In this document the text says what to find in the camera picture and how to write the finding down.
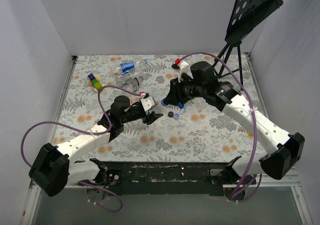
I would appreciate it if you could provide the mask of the Pepsi plastic bottle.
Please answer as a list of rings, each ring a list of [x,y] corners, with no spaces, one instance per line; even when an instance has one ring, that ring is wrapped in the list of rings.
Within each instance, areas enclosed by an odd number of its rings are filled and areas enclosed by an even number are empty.
[[[161,104],[163,105],[163,106],[168,106],[168,105],[170,105],[170,103],[169,103],[169,100],[167,100],[166,98],[164,98],[164,99],[162,99],[161,100]]]

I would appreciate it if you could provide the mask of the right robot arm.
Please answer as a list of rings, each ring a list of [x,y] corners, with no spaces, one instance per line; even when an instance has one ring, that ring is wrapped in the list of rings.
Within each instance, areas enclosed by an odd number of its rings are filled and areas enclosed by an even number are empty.
[[[194,98],[203,98],[245,130],[257,132],[255,138],[264,148],[264,152],[255,155],[252,161],[242,156],[234,158],[218,174],[219,180],[237,184],[245,174],[266,174],[281,180],[300,160],[305,138],[298,132],[290,134],[258,110],[250,108],[248,98],[230,82],[219,81],[214,68],[206,61],[186,65],[178,77],[170,81],[169,93],[161,103],[182,108]]]

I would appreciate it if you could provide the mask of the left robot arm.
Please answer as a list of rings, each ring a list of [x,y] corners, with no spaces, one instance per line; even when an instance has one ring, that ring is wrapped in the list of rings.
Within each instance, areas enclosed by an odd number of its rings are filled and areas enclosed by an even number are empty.
[[[130,104],[127,96],[117,96],[107,114],[86,134],[60,145],[43,145],[30,168],[29,177],[50,197],[57,195],[66,185],[84,180],[95,185],[103,184],[107,178],[107,167],[103,162],[96,158],[84,162],[78,160],[118,137],[125,123],[141,120],[150,125],[155,122],[162,117],[161,113],[153,110],[157,104],[149,95],[134,104]]]

